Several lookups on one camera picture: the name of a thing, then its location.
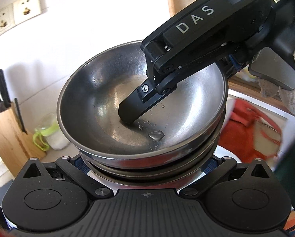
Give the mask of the steel bowl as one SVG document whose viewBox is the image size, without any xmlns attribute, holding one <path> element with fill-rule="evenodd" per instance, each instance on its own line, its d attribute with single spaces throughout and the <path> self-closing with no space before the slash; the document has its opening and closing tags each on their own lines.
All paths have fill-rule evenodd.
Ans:
<svg viewBox="0 0 295 237">
<path fill-rule="evenodd" d="M 223 126 L 224 119 L 225 119 L 225 114 L 226 114 L 226 112 L 223 112 L 222 116 L 219 118 L 219 123 L 216 125 L 216 127 L 215 127 L 214 131 L 211 133 L 211 135 L 214 133 L 217 133 L 217 132 L 220 133 L 222 126 Z M 210 138 L 210 136 L 208 138 L 206 138 L 201 144 L 196 144 L 195 142 L 188 144 L 186 149 L 182 148 L 182 149 L 179 149 L 178 151 L 175 151 L 175 152 L 169 152 L 169 153 L 166 153 L 163 155 L 148 157 L 148 158 L 144 158 L 144 159 L 134 159 L 133 161 L 125 160 L 124 161 L 125 165 L 122 166 L 121 168 L 118 168 L 116 165 L 107 165 L 103 162 L 99 162 L 96 159 L 91 158 L 84 151 L 81 151 L 80 154 L 86 155 L 93 162 L 96 161 L 102 165 L 116 168 L 116 169 L 121 169 L 121 170 L 138 170 L 138 169 L 143 169 L 143 168 L 153 168 L 153 167 L 166 165 L 168 163 L 177 161 L 178 159 L 180 159 L 182 157 L 185 157 L 189 153 L 195 151 L 198 147 L 200 147 L 200 145 L 204 144 L 205 141 L 207 141 Z"/>
<path fill-rule="evenodd" d="M 200 169 L 214 153 L 217 147 L 220 133 L 214 133 L 200 145 L 195 151 L 185 157 L 166 165 L 143 168 L 138 170 L 121 170 L 91 161 L 89 157 L 81 154 L 81 158 L 87 167 L 97 177 L 104 180 L 126 186 L 152 186 L 167 183 L 184 178 Z"/>
</svg>

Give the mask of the steel bowl corner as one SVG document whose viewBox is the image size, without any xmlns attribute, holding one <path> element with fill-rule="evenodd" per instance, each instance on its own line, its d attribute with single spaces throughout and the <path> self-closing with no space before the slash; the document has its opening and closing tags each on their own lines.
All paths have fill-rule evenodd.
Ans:
<svg viewBox="0 0 295 237">
<path fill-rule="evenodd" d="M 142 100 L 148 77 L 140 46 L 132 41 L 94 56 L 60 92 L 60 129 L 88 156 L 184 156 L 201 146 L 223 121 L 228 87 L 215 64 L 180 81 L 164 97 Z"/>
</svg>

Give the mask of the white plate pink flowers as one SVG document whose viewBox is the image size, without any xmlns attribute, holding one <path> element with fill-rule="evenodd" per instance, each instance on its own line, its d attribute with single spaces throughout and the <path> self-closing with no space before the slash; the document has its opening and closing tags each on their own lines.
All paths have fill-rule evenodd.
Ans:
<svg viewBox="0 0 295 237">
<path fill-rule="evenodd" d="M 234 153 L 228 151 L 227 149 L 221 147 L 221 146 L 217 146 L 217 148 L 215 149 L 213 155 L 215 157 L 218 158 L 222 158 L 222 157 L 231 157 L 233 159 L 235 159 L 238 163 L 241 163 L 242 161 L 239 159 L 239 157 L 237 157 Z"/>
</svg>

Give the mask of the glass jar green lid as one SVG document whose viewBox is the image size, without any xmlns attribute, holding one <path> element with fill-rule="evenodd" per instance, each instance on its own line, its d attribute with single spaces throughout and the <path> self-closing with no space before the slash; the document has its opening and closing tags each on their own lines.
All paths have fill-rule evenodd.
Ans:
<svg viewBox="0 0 295 237">
<path fill-rule="evenodd" d="M 53 113 L 45 115 L 38 123 L 33 134 L 33 143 L 42 151 L 62 150 L 69 145 Z"/>
</svg>

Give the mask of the red cloth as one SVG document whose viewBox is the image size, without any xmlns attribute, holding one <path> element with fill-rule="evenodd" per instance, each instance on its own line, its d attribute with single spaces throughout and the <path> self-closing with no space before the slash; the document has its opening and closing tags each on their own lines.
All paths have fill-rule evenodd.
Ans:
<svg viewBox="0 0 295 237">
<path fill-rule="evenodd" d="M 271 137 L 263 129 L 255 133 L 256 123 L 264 121 L 279 134 L 278 139 Z M 235 99 L 230 117 L 221 131 L 218 145 L 232 152 L 243 163 L 250 163 L 256 158 L 266 161 L 276 157 L 276 151 L 263 154 L 255 148 L 254 139 L 258 136 L 275 144 L 276 147 L 280 147 L 282 142 L 282 130 L 275 121 L 246 100 Z"/>
</svg>

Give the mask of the wooden knife block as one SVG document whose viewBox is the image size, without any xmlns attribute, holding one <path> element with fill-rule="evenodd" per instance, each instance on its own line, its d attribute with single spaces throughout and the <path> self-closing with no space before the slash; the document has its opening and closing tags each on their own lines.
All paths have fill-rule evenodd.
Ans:
<svg viewBox="0 0 295 237">
<path fill-rule="evenodd" d="M 33 143 L 33 134 L 23 129 L 16 101 L 0 112 L 0 157 L 16 177 L 30 158 L 42 159 L 46 152 Z"/>
</svg>

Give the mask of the wall power socket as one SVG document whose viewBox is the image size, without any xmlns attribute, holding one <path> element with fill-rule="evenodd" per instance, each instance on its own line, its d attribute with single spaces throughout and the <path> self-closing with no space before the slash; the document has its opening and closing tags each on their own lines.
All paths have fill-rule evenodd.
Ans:
<svg viewBox="0 0 295 237">
<path fill-rule="evenodd" d="M 15 25 L 12 4 L 0 9 L 0 35 L 12 29 Z"/>
<path fill-rule="evenodd" d="M 42 14 L 44 0 L 17 0 L 13 2 L 14 23 L 20 25 Z"/>
</svg>

